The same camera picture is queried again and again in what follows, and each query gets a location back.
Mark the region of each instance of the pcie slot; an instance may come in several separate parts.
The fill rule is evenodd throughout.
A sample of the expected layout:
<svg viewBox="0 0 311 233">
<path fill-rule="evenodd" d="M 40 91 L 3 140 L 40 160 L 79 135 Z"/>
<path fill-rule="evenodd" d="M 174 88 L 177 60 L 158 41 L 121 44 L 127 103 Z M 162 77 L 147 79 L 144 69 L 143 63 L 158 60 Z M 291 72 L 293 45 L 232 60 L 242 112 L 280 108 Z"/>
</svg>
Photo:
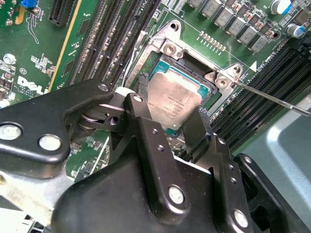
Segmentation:
<svg viewBox="0 0 311 233">
<path fill-rule="evenodd" d="M 65 26 L 68 22 L 75 0 L 54 0 L 49 21 L 56 26 Z"/>
<path fill-rule="evenodd" d="M 278 78 L 271 80 L 271 82 L 266 82 L 261 87 L 262 91 L 265 93 L 269 93 L 270 95 L 273 95 L 272 91 L 275 90 L 276 87 L 283 86 L 282 82 L 284 81 L 284 79 L 286 79 L 286 73 L 291 73 L 293 70 L 295 70 L 299 66 L 299 63 L 298 63 L 299 59 L 300 59 L 300 57 L 295 57 L 293 60 L 289 60 L 288 67 L 290 67 L 290 69 L 289 70 L 282 70 L 280 72 L 280 74 L 278 75 Z M 245 103 L 246 107 L 244 109 L 241 109 L 242 111 L 237 110 L 233 115 L 231 115 L 229 121 L 227 121 L 226 124 L 224 124 L 224 127 L 227 127 L 226 132 L 230 132 L 231 130 L 233 130 L 232 129 L 232 126 L 233 126 L 232 122 L 243 121 L 251 111 L 253 111 L 255 108 L 257 108 L 257 106 L 260 106 L 260 105 L 258 105 L 258 102 L 261 99 L 262 98 L 258 95 L 253 95 L 251 98 L 249 98 Z"/>
<path fill-rule="evenodd" d="M 101 57 L 104 57 L 106 50 L 105 48 L 108 48 L 108 46 L 111 45 L 111 40 L 113 36 L 115 35 L 116 28 L 118 27 L 120 16 L 121 7 L 124 4 L 125 0 L 118 0 L 115 1 L 116 5 L 113 6 L 112 12 L 110 13 L 110 17 L 108 19 L 108 22 L 105 24 L 102 23 L 103 30 L 99 34 L 98 40 L 94 43 L 96 46 L 96 51 L 93 52 L 89 63 L 87 66 L 84 67 L 85 72 L 83 73 L 82 80 L 88 80 L 93 78 L 93 71 L 94 69 L 97 69 L 96 67 L 99 66 L 100 62 L 98 59 Z"/>
<path fill-rule="evenodd" d="M 101 67 L 101 70 L 97 72 L 96 77 L 106 77 L 108 70 L 111 70 L 112 68 L 115 68 L 119 65 L 118 61 L 122 58 L 122 54 L 123 54 L 123 51 L 126 50 L 127 43 L 130 43 L 131 38 L 136 35 L 136 31 L 137 29 L 139 29 L 140 20 L 145 19 L 145 13 L 149 11 L 152 1 L 148 1 L 146 3 L 145 8 L 141 12 L 138 21 L 136 21 L 135 17 L 136 15 L 139 15 L 138 10 L 141 7 L 142 3 L 143 3 L 143 0 L 138 1 L 137 4 L 135 5 L 135 8 L 130 15 L 130 19 L 126 21 L 126 25 L 124 27 L 125 30 L 123 30 L 123 32 L 119 36 L 111 52 L 113 56 L 111 56 L 109 60 L 105 62 L 105 64 Z"/>
<path fill-rule="evenodd" d="M 308 69 L 307 66 L 304 67 L 305 69 L 300 70 L 300 68 L 296 68 L 295 71 L 300 72 L 300 74 L 298 74 L 294 79 L 290 79 L 289 82 L 287 81 L 283 81 L 282 83 L 280 83 L 280 86 L 283 86 L 283 89 L 278 89 L 276 86 L 274 88 L 274 92 L 271 92 L 270 94 L 275 96 L 276 98 L 279 99 L 285 99 L 286 96 L 285 93 L 288 93 L 288 91 L 293 87 L 296 86 L 297 83 L 301 80 L 302 77 L 304 77 L 308 71 L 310 70 L 310 68 Z M 228 138 L 229 141 L 232 141 L 235 137 L 238 137 L 239 134 L 243 131 L 246 130 L 246 128 L 248 127 L 249 124 L 253 124 L 256 120 L 258 120 L 258 118 L 260 118 L 259 116 L 262 116 L 263 112 L 266 111 L 265 109 L 269 109 L 269 107 L 274 104 L 273 102 L 266 100 L 262 97 L 259 98 L 255 98 L 257 99 L 255 104 L 255 107 L 253 107 L 253 111 L 249 112 L 247 114 L 247 116 L 250 116 L 247 122 L 244 122 L 242 125 L 239 126 L 239 129 L 232 132 L 231 136 L 227 136 L 227 134 L 224 134 L 225 137 Z"/>
<path fill-rule="evenodd" d="M 115 65 L 115 68 L 111 72 L 111 75 L 109 77 L 108 83 L 110 83 L 112 87 L 116 85 L 120 75 L 122 74 L 123 69 L 124 69 L 123 65 L 125 65 L 129 61 L 132 55 L 132 52 L 133 52 L 132 48 L 134 47 L 134 44 L 136 43 L 136 39 L 138 38 L 140 31 L 146 29 L 147 25 L 150 23 L 152 16 L 154 15 L 160 3 L 161 3 L 161 0 L 156 0 L 152 2 L 152 5 L 148 5 L 148 10 L 144 11 L 142 15 L 140 16 L 138 20 L 137 28 L 133 30 L 131 39 L 124 47 L 122 51 L 122 55 L 120 56 L 118 63 Z"/>
<path fill-rule="evenodd" d="M 106 0 L 100 0 L 98 2 L 93 17 L 90 21 L 90 25 L 92 26 L 89 27 L 86 32 L 87 37 L 83 40 L 82 48 L 78 53 L 78 56 L 73 65 L 72 72 L 68 79 L 68 85 L 73 85 L 77 80 L 79 80 L 81 67 L 87 62 L 87 56 L 92 49 L 92 43 L 94 42 L 96 34 L 99 31 L 98 22 L 101 22 L 108 8 L 109 6 L 106 5 Z"/>
<path fill-rule="evenodd" d="M 294 55 L 293 51 L 289 51 L 289 49 L 284 49 L 278 53 L 278 59 L 274 62 L 274 64 L 267 65 L 263 71 L 260 72 L 260 77 L 258 74 L 253 78 L 250 82 L 250 86 L 256 89 L 260 89 L 272 76 L 275 74 L 281 67 L 285 61 L 290 59 Z M 232 117 L 232 114 L 242 108 L 248 99 L 254 96 L 253 93 L 248 91 L 242 91 L 239 95 L 239 101 L 232 103 L 230 106 L 227 107 L 226 112 L 223 113 L 223 117 L 218 117 L 216 121 L 213 123 L 214 131 L 219 130 L 224 126 L 225 123 L 229 121 Z"/>
<path fill-rule="evenodd" d="M 142 0 L 136 1 L 136 2 L 131 1 L 129 3 L 122 17 L 122 20 L 120 22 L 120 26 L 118 25 L 118 28 L 123 29 L 123 30 L 117 31 L 115 33 L 115 36 L 111 39 L 111 43 L 110 43 L 110 46 L 108 47 L 108 50 L 102 53 L 103 50 L 99 49 L 97 59 L 94 61 L 93 69 L 90 71 L 90 74 L 89 74 L 90 78 L 97 79 L 98 77 L 101 77 L 103 70 L 107 69 L 107 66 L 110 64 L 110 61 L 112 60 L 112 57 L 113 57 L 112 54 L 115 54 L 117 52 L 117 48 L 119 48 L 120 43 L 122 42 L 122 40 L 124 40 L 124 37 L 130 30 L 129 24 L 134 20 L 137 10 L 141 5 L 141 2 Z"/>
</svg>

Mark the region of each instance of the black plastic bracket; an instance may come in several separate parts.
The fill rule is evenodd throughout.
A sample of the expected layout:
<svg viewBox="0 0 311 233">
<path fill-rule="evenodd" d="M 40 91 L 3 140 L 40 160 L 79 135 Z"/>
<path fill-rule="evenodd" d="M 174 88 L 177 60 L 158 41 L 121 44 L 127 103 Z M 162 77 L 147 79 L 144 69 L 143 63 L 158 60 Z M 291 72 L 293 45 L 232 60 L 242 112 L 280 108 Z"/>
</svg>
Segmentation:
<svg viewBox="0 0 311 233">
<path fill-rule="evenodd" d="M 213 217 L 216 227 L 220 232 L 254 232 L 239 166 L 233 161 L 225 141 L 212 135 L 199 108 L 183 124 L 183 133 L 193 161 L 211 171 L 214 177 Z"/>
<path fill-rule="evenodd" d="M 111 152 L 109 163 L 128 154 L 135 141 L 142 161 L 151 210 L 161 222 L 178 224 L 188 214 L 190 201 L 162 126 L 151 120 L 147 102 L 137 94 L 128 94 L 124 105 L 129 127 Z M 173 201 L 169 191 L 171 187 L 182 192 L 181 203 Z"/>
<path fill-rule="evenodd" d="M 111 88 L 89 80 L 2 109 L 0 126 L 14 125 L 21 135 L 14 140 L 0 139 L 0 169 L 35 178 L 59 174 L 81 114 L 109 103 L 112 96 Z M 49 134 L 60 140 L 57 150 L 45 150 L 39 145 L 40 138 Z"/>
<path fill-rule="evenodd" d="M 262 232 L 268 229 L 270 233 L 310 232 L 251 157 L 241 153 L 234 161 L 242 172 L 252 219 Z"/>
</svg>

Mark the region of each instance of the white marking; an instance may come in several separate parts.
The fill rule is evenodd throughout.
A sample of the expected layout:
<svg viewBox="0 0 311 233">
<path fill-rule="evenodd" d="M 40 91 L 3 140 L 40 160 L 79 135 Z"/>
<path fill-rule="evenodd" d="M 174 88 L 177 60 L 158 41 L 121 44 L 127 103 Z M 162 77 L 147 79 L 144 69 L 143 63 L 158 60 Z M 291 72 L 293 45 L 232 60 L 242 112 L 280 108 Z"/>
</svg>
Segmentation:
<svg viewBox="0 0 311 233">
<path fill-rule="evenodd" d="M 27 70 L 25 68 L 20 68 L 19 71 L 23 75 L 27 74 Z"/>
<path fill-rule="evenodd" d="M 257 71 L 257 61 L 255 61 L 251 66 L 250 66 L 250 69 L 254 72 Z"/>
<path fill-rule="evenodd" d="M 91 172 L 90 172 L 90 175 L 94 172 L 94 170 L 95 170 L 95 168 L 96 168 L 96 165 L 98 164 L 98 161 L 99 161 L 99 159 L 101 158 L 101 156 L 102 156 L 102 154 L 103 154 L 103 152 L 104 152 L 104 150 L 105 150 L 105 148 L 106 148 L 106 145 L 107 145 L 108 141 L 109 141 L 109 137 L 106 139 L 106 141 L 105 141 L 105 143 L 104 143 L 104 145 L 103 145 L 103 148 L 102 148 L 101 152 L 99 153 L 99 155 L 98 155 L 98 157 L 97 157 L 97 160 L 96 160 L 96 162 L 95 162 L 95 164 L 94 164 L 94 166 L 93 166 L 93 168 L 92 168 L 92 170 L 91 170 Z"/>
</svg>

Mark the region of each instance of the metal rivet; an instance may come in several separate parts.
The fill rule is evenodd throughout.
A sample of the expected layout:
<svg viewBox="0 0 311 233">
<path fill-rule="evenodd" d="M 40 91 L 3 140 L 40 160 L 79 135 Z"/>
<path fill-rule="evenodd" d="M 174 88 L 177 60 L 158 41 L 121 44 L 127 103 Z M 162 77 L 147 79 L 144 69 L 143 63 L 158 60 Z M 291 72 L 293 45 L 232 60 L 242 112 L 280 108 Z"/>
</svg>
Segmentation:
<svg viewBox="0 0 311 233">
<path fill-rule="evenodd" d="M 225 141 L 222 138 L 219 137 L 218 140 L 221 144 L 225 144 Z"/>
<path fill-rule="evenodd" d="M 231 177 L 231 178 L 230 178 L 230 180 L 231 180 L 231 182 L 233 182 L 234 184 L 236 184 L 236 183 L 237 183 L 237 180 L 236 180 L 236 179 L 234 179 L 233 177 Z"/>
<path fill-rule="evenodd" d="M 157 147 L 157 150 L 160 151 L 160 152 L 163 152 L 164 151 L 164 147 L 162 145 L 159 145 Z"/>
<path fill-rule="evenodd" d="M 252 163 L 252 160 L 251 160 L 249 157 L 245 156 L 244 159 L 245 159 L 245 161 L 248 162 L 249 164 Z"/>
<path fill-rule="evenodd" d="M 105 84 L 98 85 L 98 88 L 101 89 L 102 91 L 108 91 L 109 90 L 109 88 Z"/>
<path fill-rule="evenodd" d="M 142 102 L 142 98 L 140 96 L 134 96 L 134 99 L 138 102 Z"/>
<path fill-rule="evenodd" d="M 16 125 L 6 124 L 0 126 L 0 139 L 14 140 L 21 136 L 21 129 Z"/>
<path fill-rule="evenodd" d="M 171 200 L 176 204 L 181 204 L 184 202 L 184 194 L 183 192 L 176 186 L 171 186 L 169 188 L 169 195 Z"/>
<path fill-rule="evenodd" d="M 53 151 L 59 149 L 62 142 L 56 135 L 48 134 L 40 138 L 39 145 L 45 150 Z"/>
<path fill-rule="evenodd" d="M 234 210 L 233 211 L 234 214 L 234 218 L 237 221 L 237 223 L 243 227 L 246 228 L 248 227 L 248 221 L 247 218 L 245 217 L 245 215 L 240 211 L 240 210 Z"/>
</svg>

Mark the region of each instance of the screw hole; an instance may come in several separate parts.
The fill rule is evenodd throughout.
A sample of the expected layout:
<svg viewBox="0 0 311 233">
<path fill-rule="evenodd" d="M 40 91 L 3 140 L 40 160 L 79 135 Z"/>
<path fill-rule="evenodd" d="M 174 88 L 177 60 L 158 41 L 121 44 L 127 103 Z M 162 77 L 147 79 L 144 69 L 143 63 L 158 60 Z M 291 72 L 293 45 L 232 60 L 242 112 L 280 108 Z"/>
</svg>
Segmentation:
<svg viewBox="0 0 311 233">
<path fill-rule="evenodd" d="M 160 152 L 163 152 L 164 151 L 164 147 L 162 145 L 159 145 L 157 147 L 157 150 L 160 151 Z"/>
<path fill-rule="evenodd" d="M 233 68 L 233 72 L 234 72 L 235 74 L 238 74 L 238 73 L 241 72 L 241 68 L 240 68 L 240 67 L 234 67 L 234 68 Z"/>
<path fill-rule="evenodd" d="M 278 38 L 279 37 L 279 34 L 278 33 L 274 33 L 273 34 L 273 38 L 275 39 L 275 38 Z"/>
<path fill-rule="evenodd" d="M 109 118 L 109 124 L 110 125 L 116 125 L 118 123 L 119 119 L 116 116 L 112 116 Z"/>
<path fill-rule="evenodd" d="M 175 32 L 178 30 L 178 26 L 175 23 L 171 24 L 171 28 L 173 28 Z"/>
<path fill-rule="evenodd" d="M 231 182 L 233 182 L 234 184 L 237 184 L 237 180 L 234 179 L 233 177 L 230 178 Z"/>
</svg>

